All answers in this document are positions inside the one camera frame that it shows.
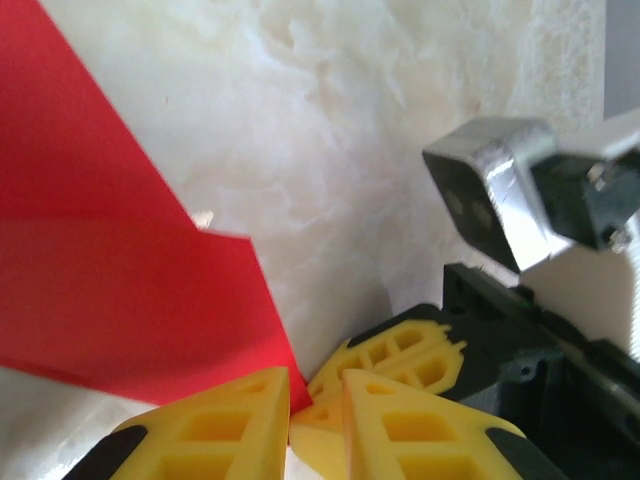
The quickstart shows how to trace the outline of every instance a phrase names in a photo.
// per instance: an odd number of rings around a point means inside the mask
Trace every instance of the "red panel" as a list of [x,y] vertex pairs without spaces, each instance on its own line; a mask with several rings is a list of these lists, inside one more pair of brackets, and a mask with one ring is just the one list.
[[0,0],[0,217],[191,222],[34,0]]
[[249,241],[193,228],[37,2],[0,34],[0,363],[151,403],[285,365],[304,406]]
[[260,368],[309,402],[248,240],[101,220],[0,221],[0,360],[163,404]]

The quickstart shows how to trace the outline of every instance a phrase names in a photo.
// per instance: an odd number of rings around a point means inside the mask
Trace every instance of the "screw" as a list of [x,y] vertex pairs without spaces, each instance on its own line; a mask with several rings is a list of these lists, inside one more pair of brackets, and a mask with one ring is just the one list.
[[595,187],[598,192],[604,190],[607,186],[607,182],[604,180],[604,174],[607,171],[607,164],[605,162],[594,163],[593,166],[587,172],[587,178],[591,185]]
[[613,253],[622,253],[629,247],[631,240],[633,236],[627,227],[622,227],[614,230],[609,236],[609,247]]

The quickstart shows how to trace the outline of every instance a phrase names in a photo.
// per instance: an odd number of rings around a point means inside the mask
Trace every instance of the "yellow triangular block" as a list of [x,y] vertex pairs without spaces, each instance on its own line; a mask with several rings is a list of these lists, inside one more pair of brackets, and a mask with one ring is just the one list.
[[282,479],[289,375],[261,370],[120,425],[148,433],[111,480]]
[[343,375],[351,480],[520,479],[485,435],[509,422],[364,370]]
[[331,480],[346,480],[342,396],[318,402],[291,417],[289,444],[304,463]]
[[309,382],[309,394],[315,402],[340,392],[342,372],[348,368],[378,373],[393,371],[398,375],[405,370],[417,368],[420,373],[423,354],[438,347],[445,347],[441,357],[447,369],[442,371],[442,377],[446,378],[421,379],[411,374],[414,378],[408,381],[415,382],[418,388],[420,382],[426,386],[425,380],[440,383],[441,385],[437,386],[439,391],[443,391],[444,386],[451,388],[462,367],[463,356],[460,350],[466,346],[466,342],[452,345],[447,338],[449,330],[449,326],[430,320],[405,320],[355,346],[349,346],[350,340],[347,340]]

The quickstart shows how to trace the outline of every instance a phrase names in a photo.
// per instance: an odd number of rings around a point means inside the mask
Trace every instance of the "black rubber edge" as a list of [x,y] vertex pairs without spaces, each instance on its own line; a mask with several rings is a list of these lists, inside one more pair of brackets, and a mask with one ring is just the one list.
[[148,431],[142,425],[127,427],[100,440],[63,480],[109,480],[140,445]]
[[526,438],[502,428],[490,428],[485,433],[523,480],[569,479]]

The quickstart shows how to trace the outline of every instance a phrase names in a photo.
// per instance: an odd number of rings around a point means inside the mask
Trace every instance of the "hole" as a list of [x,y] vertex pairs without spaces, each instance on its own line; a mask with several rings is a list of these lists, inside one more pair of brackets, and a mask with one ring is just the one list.
[[422,340],[422,334],[417,330],[405,330],[404,332],[396,335],[395,340],[398,348],[402,351],[416,343],[420,343]]
[[404,478],[424,480],[425,478],[447,478],[451,480],[481,480],[486,478],[478,465],[462,455],[402,456],[398,458]]
[[324,385],[319,383],[318,385],[316,385],[313,390],[311,391],[311,396],[312,397],[317,397],[318,395],[320,395],[322,392],[324,392]]
[[244,387],[242,391],[244,393],[260,393],[263,392],[265,388],[267,388],[267,386],[264,383],[254,383],[253,385]]
[[444,359],[434,358],[415,369],[416,376],[423,387],[428,387],[444,378],[447,373],[447,363]]
[[159,478],[162,480],[184,480],[185,477],[195,477],[222,480],[227,476],[232,462],[233,455],[216,455],[211,452],[165,454],[162,458],[162,475]]
[[243,410],[200,413],[189,419],[180,439],[195,442],[239,442],[250,419],[251,413]]
[[382,417],[392,442],[452,442],[456,436],[449,424],[434,413],[397,412]]
[[636,442],[640,442],[640,422],[630,413],[624,417],[624,426]]
[[316,420],[329,420],[329,411],[323,408],[313,416]]
[[453,305],[449,307],[449,312],[453,313],[454,315],[464,315],[465,313],[467,313],[467,309],[461,307],[460,305]]
[[396,392],[391,390],[389,387],[384,387],[382,385],[378,385],[377,383],[368,383],[367,384],[367,392],[372,395],[395,395]]
[[462,283],[462,280],[459,278],[456,279],[456,291],[460,295],[464,295],[464,283]]
[[406,372],[402,372],[400,375],[396,375],[393,377],[396,382],[404,383],[405,385],[413,385],[411,383],[411,378],[409,378],[409,374]]
[[482,300],[480,294],[476,293],[473,296],[473,305],[478,312],[482,312],[482,310],[484,309],[484,300]]
[[444,201],[449,207],[449,210],[451,210],[451,212],[455,215],[459,216],[464,213],[464,205],[462,205],[462,202],[460,201],[458,196],[451,190],[447,190],[447,192],[444,194]]
[[369,358],[374,365],[386,360],[391,356],[391,352],[386,343],[379,343],[369,349]]
[[479,201],[475,201],[471,204],[471,211],[482,227],[487,230],[491,230],[491,227],[493,226],[493,218],[485,205]]
[[338,378],[340,380],[342,380],[342,372],[344,372],[347,368],[356,368],[356,369],[362,370],[364,366],[360,361],[360,357],[358,357],[357,355],[354,355],[353,357],[348,358],[337,368]]

